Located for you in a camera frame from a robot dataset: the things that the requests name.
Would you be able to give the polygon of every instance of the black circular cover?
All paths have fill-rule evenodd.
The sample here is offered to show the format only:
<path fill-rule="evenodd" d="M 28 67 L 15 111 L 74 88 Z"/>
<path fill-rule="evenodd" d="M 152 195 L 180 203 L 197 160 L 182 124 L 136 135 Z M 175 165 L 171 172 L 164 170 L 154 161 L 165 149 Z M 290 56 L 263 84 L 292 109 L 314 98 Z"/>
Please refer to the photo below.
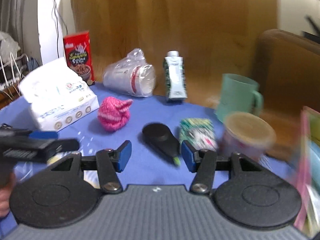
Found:
<path fill-rule="evenodd" d="M 10 197 L 10 208 L 17 222 L 35 228 L 74 223 L 85 217 L 96 203 L 96 190 L 89 183 L 59 171 L 30 178 L 17 185 Z"/>
<path fill-rule="evenodd" d="M 163 123 L 151 123 L 142 129 L 144 136 L 152 137 L 153 140 L 164 141 L 171 134 L 168 126 Z"/>
<path fill-rule="evenodd" d="M 271 172 L 241 172 L 215 191 L 214 200 L 232 221 L 249 228 L 293 223 L 301 208 L 297 190 Z"/>

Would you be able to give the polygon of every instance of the beige container lid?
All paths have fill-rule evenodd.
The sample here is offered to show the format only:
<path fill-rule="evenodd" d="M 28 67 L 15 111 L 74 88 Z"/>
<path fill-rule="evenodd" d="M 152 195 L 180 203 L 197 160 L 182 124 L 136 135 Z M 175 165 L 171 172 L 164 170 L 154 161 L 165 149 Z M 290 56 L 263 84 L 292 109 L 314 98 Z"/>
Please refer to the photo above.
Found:
<path fill-rule="evenodd" d="M 247 145 L 268 149 L 276 141 L 273 128 L 253 114 L 235 112 L 225 118 L 224 125 L 234 138 Z"/>

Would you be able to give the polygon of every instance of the green tip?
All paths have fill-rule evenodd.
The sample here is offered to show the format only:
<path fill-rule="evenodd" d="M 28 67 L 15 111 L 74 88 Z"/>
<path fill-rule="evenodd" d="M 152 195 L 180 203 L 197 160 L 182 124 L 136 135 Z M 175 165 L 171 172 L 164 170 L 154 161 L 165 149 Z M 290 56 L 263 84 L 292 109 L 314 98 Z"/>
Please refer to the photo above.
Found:
<path fill-rule="evenodd" d="M 178 157 L 174 157 L 174 158 L 173 158 L 173 162 L 174 162 L 174 164 L 175 164 L 176 166 L 180 166 L 180 160 L 179 160 Z"/>

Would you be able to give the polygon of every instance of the blue tablecloth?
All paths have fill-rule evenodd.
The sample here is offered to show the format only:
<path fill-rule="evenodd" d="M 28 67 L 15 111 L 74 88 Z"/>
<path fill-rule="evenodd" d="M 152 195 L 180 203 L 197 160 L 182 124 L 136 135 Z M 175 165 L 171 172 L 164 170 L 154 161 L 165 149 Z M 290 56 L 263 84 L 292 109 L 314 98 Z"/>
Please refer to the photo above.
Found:
<path fill-rule="evenodd" d="M 105 148 L 118 148 L 125 140 L 132 142 L 132 155 L 124 172 L 118 174 L 125 188 L 128 184 L 184 184 L 187 188 L 194 178 L 182 161 L 176 168 L 154 154 L 141 140 L 143 126 L 149 122 L 162 122 L 172 133 L 178 137 L 179 123 L 184 118 L 209 118 L 212 120 L 218 138 L 222 136 L 223 125 L 214 114 L 214 110 L 189 103 L 167 103 L 164 97 L 152 96 L 150 98 L 135 98 L 127 95 L 118 95 L 106 90 L 102 84 L 97 83 L 91 89 L 98 96 L 99 103 L 105 97 L 114 96 L 119 99 L 132 98 L 130 107 L 131 119 L 128 124 L 114 132 L 106 132 L 97 120 L 97 110 L 84 116 L 72 125 L 59 132 L 60 138 L 78 138 L 81 142 L 83 155 L 94 155 Z M 7 123 L 15 128 L 36 129 L 28 110 L 28 103 L 23 97 L 17 99 L 0 111 L 0 123 Z M 275 159 L 269 160 L 273 172 L 285 178 L 289 167 L 287 164 Z M 44 165 L 20 163 L 16 168 L 18 177 L 31 176 L 43 169 Z M 213 187 L 218 187 L 228 179 L 228 173 L 218 171 L 214 177 Z M 16 226 L 12 214 L 0 221 L 0 232 L 6 235 Z"/>

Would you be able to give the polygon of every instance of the pink knitted pouch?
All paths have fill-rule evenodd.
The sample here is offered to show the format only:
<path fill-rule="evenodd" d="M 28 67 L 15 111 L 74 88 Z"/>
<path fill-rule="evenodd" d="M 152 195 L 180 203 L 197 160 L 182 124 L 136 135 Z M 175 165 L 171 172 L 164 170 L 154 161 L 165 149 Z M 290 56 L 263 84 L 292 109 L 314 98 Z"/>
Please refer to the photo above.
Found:
<path fill-rule="evenodd" d="M 109 132 L 124 127 L 130 119 L 129 107 L 132 102 L 132 99 L 122 101 L 114 97 L 105 98 L 98 110 L 98 120 Z"/>

